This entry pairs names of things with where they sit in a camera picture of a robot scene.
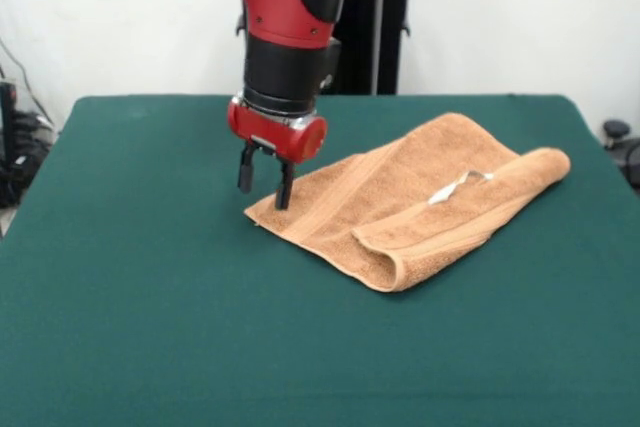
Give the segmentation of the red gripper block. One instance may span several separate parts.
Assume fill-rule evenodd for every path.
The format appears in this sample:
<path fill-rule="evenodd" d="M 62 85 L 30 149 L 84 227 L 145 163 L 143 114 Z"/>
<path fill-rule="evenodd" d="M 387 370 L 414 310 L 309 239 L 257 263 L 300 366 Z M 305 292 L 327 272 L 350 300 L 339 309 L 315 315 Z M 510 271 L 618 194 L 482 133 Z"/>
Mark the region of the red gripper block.
<path fill-rule="evenodd" d="M 322 147 L 328 131 L 327 121 L 314 112 L 302 117 L 270 115 L 252 108 L 238 96 L 228 106 L 232 132 L 245 141 L 241 152 L 237 187 L 252 190 L 253 156 L 258 149 L 279 157 L 281 180 L 276 189 L 275 208 L 287 210 L 295 178 L 295 164 L 312 159 Z"/>

